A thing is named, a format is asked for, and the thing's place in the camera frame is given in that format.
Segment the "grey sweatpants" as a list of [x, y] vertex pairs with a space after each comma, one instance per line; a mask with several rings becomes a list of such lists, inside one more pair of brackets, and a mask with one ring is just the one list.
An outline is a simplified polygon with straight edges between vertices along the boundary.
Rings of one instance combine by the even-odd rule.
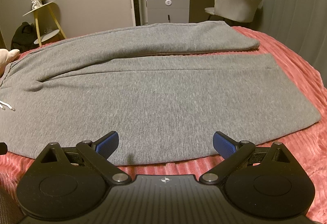
[[212, 137], [264, 143], [320, 121], [256, 39], [221, 21], [156, 24], [67, 39], [7, 65], [1, 139], [35, 158], [114, 130], [117, 165], [213, 154]]

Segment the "pink ribbed bed blanket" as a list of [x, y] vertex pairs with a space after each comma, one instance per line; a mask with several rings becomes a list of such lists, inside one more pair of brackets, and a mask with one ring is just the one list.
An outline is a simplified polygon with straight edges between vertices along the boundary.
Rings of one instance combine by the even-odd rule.
[[309, 223], [314, 185], [276, 139], [320, 113], [258, 47], [223, 22], [156, 24], [7, 65], [1, 139], [34, 159], [23, 223]]

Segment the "cream plush pillow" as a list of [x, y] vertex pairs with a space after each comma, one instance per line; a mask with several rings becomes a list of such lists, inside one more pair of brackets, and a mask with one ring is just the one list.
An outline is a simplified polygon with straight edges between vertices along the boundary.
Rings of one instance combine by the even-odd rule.
[[3, 76], [6, 66], [15, 61], [19, 55], [20, 50], [18, 49], [13, 49], [11, 51], [0, 49], [0, 77]]

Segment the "black bag on floor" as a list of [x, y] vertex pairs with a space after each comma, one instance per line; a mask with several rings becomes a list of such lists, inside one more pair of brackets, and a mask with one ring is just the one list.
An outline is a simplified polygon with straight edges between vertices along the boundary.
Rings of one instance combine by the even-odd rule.
[[37, 45], [34, 41], [37, 39], [37, 32], [33, 24], [23, 22], [15, 31], [11, 41], [11, 50], [18, 49], [20, 53], [27, 52]]

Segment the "yellow legged side table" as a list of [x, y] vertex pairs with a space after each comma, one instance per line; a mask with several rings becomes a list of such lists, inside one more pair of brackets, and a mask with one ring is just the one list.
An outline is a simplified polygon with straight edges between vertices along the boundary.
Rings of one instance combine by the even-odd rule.
[[55, 15], [55, 12], [52, 9], [53, 5], [56, 5], [56, 3], [51, 1], [45, 3], [41, 7], [30, 10], [23, 15], [23, 17], [28, 16], [29, 14], [33, 15], [34, 25], [37, 33], [37, 43], [40, 47], [42, 46], [42, 36], [45, 37], [45, 35], [49, 34], [49, 28], [55, 29], [56, 27], [59, 30], [59, 33], [61, 34], [62, 38], [67, 39], [57, 19], [57, 16]]

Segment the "grey drawer cabinet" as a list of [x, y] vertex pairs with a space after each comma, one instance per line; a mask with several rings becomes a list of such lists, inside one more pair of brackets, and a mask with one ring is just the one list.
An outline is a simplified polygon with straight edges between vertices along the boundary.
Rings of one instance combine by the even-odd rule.
[[189, 22], [190, 0], [146, 0], [148, 24]]

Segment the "grey curtain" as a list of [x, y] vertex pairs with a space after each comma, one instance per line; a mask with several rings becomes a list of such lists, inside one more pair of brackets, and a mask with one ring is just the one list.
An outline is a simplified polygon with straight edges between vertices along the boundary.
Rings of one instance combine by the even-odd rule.
[[263, 0], [252, 27], [285, 44], [326, 78], [326, 0]]

